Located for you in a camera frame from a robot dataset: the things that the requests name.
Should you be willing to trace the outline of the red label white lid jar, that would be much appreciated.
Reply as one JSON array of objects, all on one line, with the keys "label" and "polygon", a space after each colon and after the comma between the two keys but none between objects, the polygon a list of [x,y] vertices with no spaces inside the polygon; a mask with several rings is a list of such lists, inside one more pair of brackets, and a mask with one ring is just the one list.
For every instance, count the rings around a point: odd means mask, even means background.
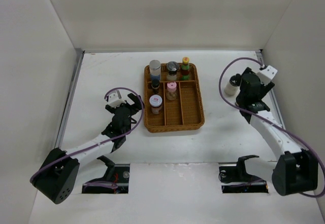
[{"label": "red label white lid jar", "polygon": [[160,95],[154,94],[149,98],[149,104],[153,114],[158,114],[163,105],[163,99]]}]

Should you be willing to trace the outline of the black cap white powder bottle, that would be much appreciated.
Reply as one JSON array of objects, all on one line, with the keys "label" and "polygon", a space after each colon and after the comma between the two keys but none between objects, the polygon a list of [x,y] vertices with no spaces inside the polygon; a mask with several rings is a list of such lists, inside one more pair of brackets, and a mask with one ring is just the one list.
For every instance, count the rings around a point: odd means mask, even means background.
[{"label": "black cap white powder bottle", "polygon": [[240,74],[235,74],[230,77],[229,81],[227,82],[224,92],[229,95],[229,96],[234,96],[241,84],[241,75]]}]

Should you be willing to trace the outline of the small dark pepper jar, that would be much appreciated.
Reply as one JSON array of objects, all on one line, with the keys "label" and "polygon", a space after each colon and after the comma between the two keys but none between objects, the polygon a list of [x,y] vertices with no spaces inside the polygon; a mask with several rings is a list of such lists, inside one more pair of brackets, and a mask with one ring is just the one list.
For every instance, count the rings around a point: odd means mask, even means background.
[{"label": "small dark pepper jar", "polygon": [[152,91],[154,94],[159,93],[160,81],[158,79],[153,79],[151,82]]}]

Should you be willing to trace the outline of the pink lid spice jar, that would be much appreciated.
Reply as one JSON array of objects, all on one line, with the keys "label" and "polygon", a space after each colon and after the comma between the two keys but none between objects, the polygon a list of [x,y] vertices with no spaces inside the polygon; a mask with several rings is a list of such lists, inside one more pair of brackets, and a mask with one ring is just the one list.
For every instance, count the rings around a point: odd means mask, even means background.
[{"label": "pink lid spice jar", "polygon": [[166,97],[170,101],[173,101],[177,98],[177,83],[176,82],[168,82],[167,83]]}]

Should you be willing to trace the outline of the grey cap blue label jar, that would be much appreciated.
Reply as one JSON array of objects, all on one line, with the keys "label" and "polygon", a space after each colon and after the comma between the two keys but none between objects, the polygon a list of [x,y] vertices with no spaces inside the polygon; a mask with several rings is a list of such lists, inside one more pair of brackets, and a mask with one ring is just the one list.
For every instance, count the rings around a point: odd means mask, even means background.
[{"label": "grey cap blue label jar", "polygon": [[149,72],[150,72],[150,79],[151,80],[158,80],[160,81],[161,78],[161,63],[158,60],[152,60],[149,63]]}]

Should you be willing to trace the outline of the silver cap glass shaker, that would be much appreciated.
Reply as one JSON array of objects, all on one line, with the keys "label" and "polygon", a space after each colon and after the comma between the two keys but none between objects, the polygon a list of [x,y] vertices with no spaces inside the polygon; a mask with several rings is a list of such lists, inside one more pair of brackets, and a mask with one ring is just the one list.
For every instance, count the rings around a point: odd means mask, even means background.
[{"label": "silver cap glass shaker", "polygon": [[179,70],[179,64],[175,61],[170,61],[167,63],[167,80],[168,81],[176,81],[177,73]]}]

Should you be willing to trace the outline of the yellow cap chili sauce bottle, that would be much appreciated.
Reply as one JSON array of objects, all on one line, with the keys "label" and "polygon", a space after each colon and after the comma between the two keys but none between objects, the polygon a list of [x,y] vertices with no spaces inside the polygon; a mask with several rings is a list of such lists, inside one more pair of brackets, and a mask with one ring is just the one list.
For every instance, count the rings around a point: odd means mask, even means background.
[{"label": "yellow cap chili sauce bottle", "polygon": [[181,80],[188,80],[190,75],[189,57],[183,57],[180,71]]}]

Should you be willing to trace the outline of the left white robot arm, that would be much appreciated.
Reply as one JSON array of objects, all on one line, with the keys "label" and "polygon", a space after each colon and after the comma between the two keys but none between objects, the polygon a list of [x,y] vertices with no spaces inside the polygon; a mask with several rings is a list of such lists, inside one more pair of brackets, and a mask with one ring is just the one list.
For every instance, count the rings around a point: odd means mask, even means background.
[{"label": "left white robot arm", "polygon": [[74,188],[78,171],[95,159],[106,165],[100,166],[96,176],[101,182],[110,182],[114,177],[114,163],[106,155],[118,150],[126,141],[126,137],[138,125],[133,118],[138,112],[144,112],[144,103],[135,92],[128,94],[132,104],[121,99],[113,100],[118,92],[113,91],[105,96],[106,110],[113,117],[108,126],[94,139],[69,150],[54,148],[49,152],[40,169],[31,176],[30,183],[54,204],[62,203]]}]

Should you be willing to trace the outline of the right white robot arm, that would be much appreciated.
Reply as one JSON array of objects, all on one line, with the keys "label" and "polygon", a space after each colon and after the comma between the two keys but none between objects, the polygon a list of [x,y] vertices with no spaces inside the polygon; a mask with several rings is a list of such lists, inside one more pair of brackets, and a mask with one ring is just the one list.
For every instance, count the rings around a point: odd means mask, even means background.
[{"label": "right white robot arm", "polygon": [[257,155],[239,158],[235,173],[239,180],[252,176],[272,182],[281,196],[300,194],[317,189],[318,161],[313,152],[301,147],[292,134],[284,130],[274,118],[270,108],[263,102],[264,96],[274,87],[272,79],[277,70],[271,66],[257,73],[246,68],[230,81],[239,88],[235,105],[241,115],[266,141],[276,157],[276,164]]}]

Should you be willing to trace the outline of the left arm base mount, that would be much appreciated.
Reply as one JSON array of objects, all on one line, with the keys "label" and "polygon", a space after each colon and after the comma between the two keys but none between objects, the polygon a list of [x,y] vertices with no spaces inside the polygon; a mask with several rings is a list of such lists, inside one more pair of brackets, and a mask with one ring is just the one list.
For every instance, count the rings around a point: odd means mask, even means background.
[{"label": "left arm base mount", "polygon": [[97,158],[106,166],[104,175],[82,185],[83,194],[128,194],[130,164],[115,164],[106,156]]}]

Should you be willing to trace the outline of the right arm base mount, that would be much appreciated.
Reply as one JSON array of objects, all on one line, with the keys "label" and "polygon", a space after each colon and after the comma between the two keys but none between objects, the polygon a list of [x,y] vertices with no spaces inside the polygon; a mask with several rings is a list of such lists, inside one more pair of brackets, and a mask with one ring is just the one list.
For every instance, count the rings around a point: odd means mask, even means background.
[{"label": "right arm base mount", "polygon": [[219,165],[218,178],[223,194],[268,194],[267,182],[246,172],[245,161],[257,155],[239,157],[235,163]]}]

